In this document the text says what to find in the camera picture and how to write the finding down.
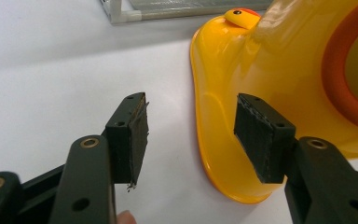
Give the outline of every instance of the yellow duck toy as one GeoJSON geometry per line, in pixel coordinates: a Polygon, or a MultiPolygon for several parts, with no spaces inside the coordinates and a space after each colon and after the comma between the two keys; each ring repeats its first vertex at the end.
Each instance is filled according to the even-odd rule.
{"type": "Polygon", "coordinates": [[[262,184],[233,133],[240,92],[358,158],[358,0],[276,0],[263,17],[234,8],[194,35],[192,63],[200,155],[228,198],[259,203],[262,184]]]}

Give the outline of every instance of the white table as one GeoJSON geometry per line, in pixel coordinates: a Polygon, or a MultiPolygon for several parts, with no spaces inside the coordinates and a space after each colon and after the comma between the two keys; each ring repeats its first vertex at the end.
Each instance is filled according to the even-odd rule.
{"type": "Polygon", "coordinates": [[[290,223],[282,188],[235,203],[203,172],[189,45],[210,18],[112,26],[99,0],[0,1],[0,171],[24,182],[65,163],[77,138],[145,91],[149,143],[137,189],[116,186],[118,212],[145,224],[290,223]]]}

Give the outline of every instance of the white surface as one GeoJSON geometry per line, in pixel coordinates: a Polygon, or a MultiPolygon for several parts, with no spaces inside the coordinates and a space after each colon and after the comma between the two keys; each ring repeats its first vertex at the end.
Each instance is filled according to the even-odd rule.
{"type": "Polygon", "coordinates": [[[118,211],[145,224],[290,223],[282,188],[234,203],[202,170],[188,54],[210,18],[112,26],[99,0],[0,1],[0,171],[26,181],[63,164],[77,138],[145,91],[149,144],[137,189],[117,186],[118,211]]]}

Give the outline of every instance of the yellow plastic object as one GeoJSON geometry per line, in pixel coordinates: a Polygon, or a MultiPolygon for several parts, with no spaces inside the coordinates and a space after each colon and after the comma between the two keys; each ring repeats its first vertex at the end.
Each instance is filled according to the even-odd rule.
{"type": "Polygon", "coordinates": [[[239,92],[272,105],[296,137],[321,137],[358,158],[358,0],[276,0],[254,27],[233,16],[205,23],[190,50],[200,155],[212,183],[240,203],[259,203],[280,186],[259,182],[233,133],[239,92]]]}

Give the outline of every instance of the orange circular rim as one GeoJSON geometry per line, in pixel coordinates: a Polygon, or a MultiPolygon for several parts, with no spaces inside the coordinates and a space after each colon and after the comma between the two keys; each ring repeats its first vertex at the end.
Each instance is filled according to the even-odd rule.
{"type": "Polygon", "coordinates": [[[322,82],[327,97],[336,109],[358,126],[358,99],[351,92],[345,77],[346,59],[357,37],[358,7],[341,22],[327,43],[322,60],[322,82]]]}

